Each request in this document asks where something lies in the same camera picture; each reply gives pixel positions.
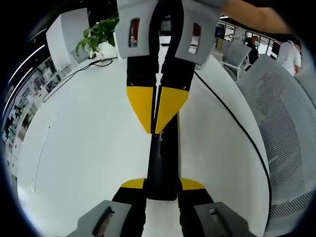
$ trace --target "white desk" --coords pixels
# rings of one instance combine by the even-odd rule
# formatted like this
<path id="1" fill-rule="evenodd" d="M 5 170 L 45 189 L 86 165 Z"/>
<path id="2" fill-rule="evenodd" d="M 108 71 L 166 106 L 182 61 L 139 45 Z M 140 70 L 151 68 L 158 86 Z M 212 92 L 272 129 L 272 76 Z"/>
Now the white desk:
<path id="1" fill-rule="evenodd" d="M 160 63 L 165 52 L 162 48 Z M 233 80 L 212 56 L 198 73 L 236 114 L 267 164 L 256 121 Z M 45 236 L 68 234 L 81 215 L 111 200 L 122 183 L 146 177 L 151 135 L 134 114 L 125 88 L 125 64 L 92 66 L 42 104 L 32 120 L 20 152 L 18 194 Z M 204 184 L 215 201 L 230 206 L 262 236 L 269 194 L 259 157 L 196 77 L 180 111 L 180 134 L 182 177 Z M 182 236 L 177 205 L 148 200 L 143 236 Z"/>

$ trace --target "person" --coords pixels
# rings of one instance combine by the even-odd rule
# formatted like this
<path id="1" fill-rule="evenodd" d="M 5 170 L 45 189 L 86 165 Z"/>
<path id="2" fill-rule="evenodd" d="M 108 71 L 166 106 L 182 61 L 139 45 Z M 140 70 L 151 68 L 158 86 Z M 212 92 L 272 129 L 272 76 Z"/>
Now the person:
<path id="1" fill-rule="evenodd" d="M 301 43 L 293 38 L 281 44 L 276 61 L 280 63 L 292 76 L 301 70 Z"/>
<path id="2" fill-rule="evenodd" d="M 259 57 L 258 50 L 257 50 L 257 47 L 259 47 L 259 45 L 260 45 L 259 38 L 257 36 L 253 36 L 250 42 L 247 44 L 247 46 L 251 48 L 251 51 L 249 52 L 250 64 L 254 64 Z"/>
<path id="3" fill-rule="evenodd" d="M 270 7 L 255 7 L 242 0 L 230 0 L 223 13 L 239 23 L 267 33 L 291 34 L 283 19 Z"/>

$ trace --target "white flower pot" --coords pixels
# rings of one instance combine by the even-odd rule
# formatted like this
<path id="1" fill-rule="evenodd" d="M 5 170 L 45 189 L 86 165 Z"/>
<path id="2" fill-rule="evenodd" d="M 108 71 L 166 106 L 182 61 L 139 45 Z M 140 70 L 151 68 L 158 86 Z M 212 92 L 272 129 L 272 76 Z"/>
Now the white flower pot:
<path id="1" fill-rule="evenodd" d="M 98 45 L 99 52 L 97 57 L 100 59 L 116 58 L 118 56 L 117 49 L 110 45 L 108 42 L 103 42 Z"/>

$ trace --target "ceiling light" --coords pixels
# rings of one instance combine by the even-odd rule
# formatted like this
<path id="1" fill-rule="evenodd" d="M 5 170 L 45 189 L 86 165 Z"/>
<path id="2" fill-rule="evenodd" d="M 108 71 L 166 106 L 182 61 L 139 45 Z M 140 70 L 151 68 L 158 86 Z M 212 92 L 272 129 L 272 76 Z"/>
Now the ceiling light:
<path id="1" fill-rule="evenodd" d="M 35 50 L 27 59 L 24 60 L 23 63 L 21 63 L 21 65 L 17 68 L 17 70 L 15 70 L 15 72 L 13 73 L 13 75 L 11 76 L 10 80 L 8 81 L 8 85 L 10 84 L 12 78 L 15 76 L 15 74 L 18 72 L 18 70 L 20 70 L 20 68 L 26 63 L 26 61 L 28 61 L 34 54 L 36 54 L 39 50 L 41 50 L 42 48 L 44 48 L 45 44 L 42 45 L 41 47 L 39 47 L 37 50 Z"/>
<path id="2" fill-rule="evenodd" d="M 11 95 L 10 95 L 8 101 L 7 101 L 6 104 L 5 104 L 5 107 L 4 107 L 4 110 L 3 110 L 3 113 L 2 113 L 2 117 L 3 117 L 3 115 L 4 115 L 4 112 L 5 112 L 5 110 L 6 110 L 6 107 L 8 106 L 8 104 L 9 104 L 9 102 L 10 102 L 10 99 L 11 99 L 11 97 L 13 96 L 14 92 L 16 91 L 16 89 L 19 87 L 19 85 L 21 84 L 21 82 L 23 81 L 23 79 L 27 76 L 27 74 L 28 74 L 32 69 L 33 69 L 33 68 L 30 68 L 30 69 L 28 70 L 28 72 L 25 73 L 25 75 L 22 77 L 22 79 L 19 81 L 19 83 L 16 85 L 16 87 L 15 87 L 14 90 L 12 91 L 12 93 L 11 93 Z"/>

